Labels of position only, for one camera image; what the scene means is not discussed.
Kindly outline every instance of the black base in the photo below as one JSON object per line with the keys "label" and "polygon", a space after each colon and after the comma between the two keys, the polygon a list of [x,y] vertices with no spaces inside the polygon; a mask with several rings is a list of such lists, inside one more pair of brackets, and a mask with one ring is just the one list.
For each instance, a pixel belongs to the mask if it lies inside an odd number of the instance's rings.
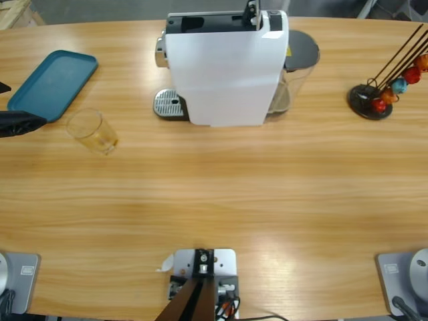
{"label": "black base", "polygon": [[358,85],[351,89],[348,93],[349,106],[358,115],[372,119],[380,120],[388,117],[393,112],[393,105],[387,105],[384,112],[376,112],[372,109],[371,100],[374,97],[379,97],[380,90],[368,85]]}

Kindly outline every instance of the metal rod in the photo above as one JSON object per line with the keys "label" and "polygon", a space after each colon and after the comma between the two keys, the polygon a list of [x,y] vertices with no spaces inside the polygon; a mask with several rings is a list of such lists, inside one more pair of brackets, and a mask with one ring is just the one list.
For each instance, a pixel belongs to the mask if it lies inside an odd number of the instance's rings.
{"label": "metal rod", "polygon": [[418,28],[410,35],[410,37],[407,39],[407,41],[400,47],[400,49],[395,53],[395,55],[387,62],[387,64],[382,68],[382,70],[374,77],[370,79],[370,83],[376,81],[376,79],[383,73],[383,71],[393,62],[393,60],[398,56],[398,54],[404,49],[404,47],[413,39],[413,37],[416,35],[416,33],[421,30],[423,27],[423,23],[419,25]]}
{"label": "metal rod", "polygon": [[366,19],[371,9],[376,5],[377,0],[367,0],[366,4],[358,14],[358,19]]}
{"label": "metal rod", "polygon": [[412,66],[413,60],[417,57],[419,57],[421,54],[423,54],[425,51],[427,51],[428,49],[428,38],[419,46],[419,48],[417,48],[417,50],[413,53],[413,55],[406,60],[405,63],[403,63],[401,65],[401,67],[397,70],[397,72],[395,72],[394,75],[392,75],[383,85],[382,85],[382,89],[384,89],[385,87],[388,86],[388,84],[391,82],[392,79],[394,79],[395,77],[397,77],[397,75],[401,74],[402,72],[404,72],[408,67]]}
{"label": "metal rod", "polygon": [[261,24],[260,0],[255,0],[255,30],[260,30],[260,24]]}
{"label": "metal rod", "polygon": [[420,44],[420,42],[423,40],[423,38],[425,38],[425,36],[427,34],[428,34],[428,30],[426,30],[423,33],[423,35],[415,42],[415,44],[413,44],[412,48],[410,48],[410,50],[404,55],[404,57],[401,58],[401,60],[398,62],[398,64],[389,72],[389,74],[384,78],[384,80],[382,80],[382,82],[377,86],[377,88],[381,88],[381,87],[383,87],[384,84],[388,84],[389,80],[391,80],[392,78],[394,78],[395,76],[397,76],[399,74],[399,72],[397,72],[397,70],[399,71],[400,69],[403,68],[403,66],[407,66],[409,64],[409,62],[412,59],[414,59],[413,56],[415,55],[415,53],[418,53],[419,51],[421,51],[423,46],[428,42],[428,38],[416,49],[416,51],[413,51],[413,50],[415,49],[415,47],[417,45]]}

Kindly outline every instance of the floor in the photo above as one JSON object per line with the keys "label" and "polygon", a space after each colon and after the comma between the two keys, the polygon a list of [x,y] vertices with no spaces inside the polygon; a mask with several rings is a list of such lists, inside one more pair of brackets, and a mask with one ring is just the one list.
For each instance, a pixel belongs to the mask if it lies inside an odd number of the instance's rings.
{"label": "floor", "polygon": [[[169,12],[242,10],[247,0],[33,0],[47,24],[165,19]],[[281,0],[261,0],[261,4]],[[379,0],[371,18],[390,19],[405,0]],[[366,0],[291,0],[290,16],[356,17]]]}

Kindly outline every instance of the gray device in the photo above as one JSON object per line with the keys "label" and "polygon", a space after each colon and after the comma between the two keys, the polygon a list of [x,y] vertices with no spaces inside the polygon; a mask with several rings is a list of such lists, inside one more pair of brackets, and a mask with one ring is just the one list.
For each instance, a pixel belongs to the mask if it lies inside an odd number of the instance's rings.
{"label": "gray device", "polygon": [[5,290],[13,290],[15,298],[12,313],[26,313],[40,265],[37,254],[0,252],[0,296]]}
{"label": "gray device", "polygon": [[377,263],[391,314],[428,316],[428,249],[380,254]]}

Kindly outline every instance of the black cloth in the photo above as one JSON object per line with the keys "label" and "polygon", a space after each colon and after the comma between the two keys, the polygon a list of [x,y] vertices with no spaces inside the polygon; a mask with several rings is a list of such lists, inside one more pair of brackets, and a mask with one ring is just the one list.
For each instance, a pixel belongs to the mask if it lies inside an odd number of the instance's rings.
{"label": "black cloth", "polygon": [[0,82],[0,94],[2,94],[4,92],[10,92],[11,90],[12,90],[12,88],[10,88],[7,84]]}
{"label": "black cloth", "polygon": [[29,112],[0,112],[0,137],[23,135],[42,127],[46,122],[45,118]]}
{"label": "black cloth", "polygon": [[0,321],[4,321],[10,317],[14,298],[15,291],[13,290],[5,290],[0,296]]}

